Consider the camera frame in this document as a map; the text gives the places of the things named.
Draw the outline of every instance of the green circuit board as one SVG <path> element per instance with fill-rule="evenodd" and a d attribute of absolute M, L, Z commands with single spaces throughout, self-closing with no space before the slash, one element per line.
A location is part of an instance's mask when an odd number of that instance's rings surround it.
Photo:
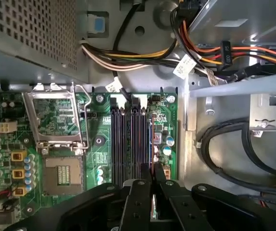
<path fill-rule="evenodd" d="M 98 102 L 96 97 L 103 96 Z M 177 171 L 177 94 L 147 93 L 150 99 L 156 96 L 158 100 L 148 103 L 150 115 L 154 118 L 154 131 L 159 135 L 156 153 L 166 173 L 167 178 L 176 179 Z M 167 97 L 175 97 L 174 102 L 168 102 Z M 0 191 L 15 185 L 25 187 L 25 178 L 13 179 L 15 169 L 24 169 L 26 163 L 14 161 L 14 152 L 26 152 L 27 156 L 35 157 L 32 160 L 36 170 L 32 180 L 32 189 L 25 195 L 15 188 L 13 198 L 18 199 L 14 209 L 14 222 L 29 217 L 43 207 L 51 207 L 83 191 L 89 190 L 101 183 L 111 182 L 111 113 L 110 93 L 92 93 L 92 103 L 88 111 L 84 112 L 84 105 L 88 101 L 83 93 L 77 93 L 77 106 L 80 113 L 82 136 L 86 137 L 86 121 L 90 147 L 83 155 L 76 155 L 68 148 L 50 150 L 48 154 L 37 150 L 27 117 L 22 94 L 0 94 L 0 122 L 17 122 L 16 131 L 0 133 Z M 39 131 L 43 135 L 68 136 L 78 133 L 73 120 L 72 105 L 67 99 L 34 100 L 34 106 L 40 119 Z M 171 154 L 163 154 L 167 147 L 166 137 L 172 138 L 175 145 L 171 145 Z M 10 224 L 0 224 L 0 231 Z"/>

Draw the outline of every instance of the perforated metal panel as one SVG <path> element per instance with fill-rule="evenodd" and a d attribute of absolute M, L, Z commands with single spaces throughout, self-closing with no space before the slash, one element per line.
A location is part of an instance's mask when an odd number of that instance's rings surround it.
<path fill-rule="evenodd" d="M 0 31 L 77 69 L 76 5 L 69 0 L 0 0 Z"/>
<path fill-rule="evenodd" d="M 0 0 L 0 78 L 88 82 L 86 15 L 85 0 Z"/>

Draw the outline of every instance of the cpu socket lever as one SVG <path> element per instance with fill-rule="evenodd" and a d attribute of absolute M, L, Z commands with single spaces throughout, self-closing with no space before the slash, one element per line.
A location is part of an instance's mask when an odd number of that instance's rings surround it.
<path fill-rule="evenodd" d="M 79 112 L 76 100 L 76 87 L 80 88 L 87 96 L 88 100 L 84 109 L 86 111 L 87 106 L 91 103 L 92 98 L 82 85 L 76 85 L 72 82 L 70 90 L 62 88 L 55 83 L 50 84 L 50 88 L 46 89 L 41 83 L 37 84 L 31 92 L 22 93 L 23 101 L 26 107 L 26 112 L 29 118 L 31 130 L 36 142 L 37 151 L 42 150 L 42 154 L 49 154 L 49 149 L 67 147 L 71 151 L 74 151 L 76 155 L 83 155 L 85 150 L 89 148 L 89 136 L 87 118 L 86 123 L 86 140 L 83 140 L 81 125 L 79 121 Z M 40 118 L 38 117 L 34 102 L 35 99 L 68 99 L 71 101 L 73 111 L 73 122 L 78 128 L 78 134 L 67 136 L 55 136 L 55 135 L 43 135 L 39 132 Z"/>

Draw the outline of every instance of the ram slot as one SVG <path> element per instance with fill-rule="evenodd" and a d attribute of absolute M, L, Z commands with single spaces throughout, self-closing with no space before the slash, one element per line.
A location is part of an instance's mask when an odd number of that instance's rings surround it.
<path fill-rule="evenodd" d="M 114 106 L 111 108 L 112 183 L 120 187 L 126 180 L 126 142 L 126 114 Z"/>
<path fill-rule="evenodd" d="M 141 164 L 149 163 L 148 121 L 145 109 L 140 109 L 139 104 L 132 101 L 131 109 L 131 172 L 132 178 L 140 178 Z"/>

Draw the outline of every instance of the cable label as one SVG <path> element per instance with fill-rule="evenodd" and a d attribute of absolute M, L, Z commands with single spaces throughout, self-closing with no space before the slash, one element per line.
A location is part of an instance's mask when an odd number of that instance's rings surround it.
<path fill-rule="evenodd" d="M 107 85 L 105 88 L 108 92 L 120 92 L 120 89 L 122 88 L 122 84 L 120 83 L 118 77 L 114 77 L 114 81 Z"/>
<path fill-rule="evenodd" d="M 196 65 L 197 63 L 191 57 L 185 54 L 182 60 L 177 64 L 176 68 L 173 71 L 173 74 L 182 79 L 185 79 L 188 77 L 188 74 L 195 68 Z"/>

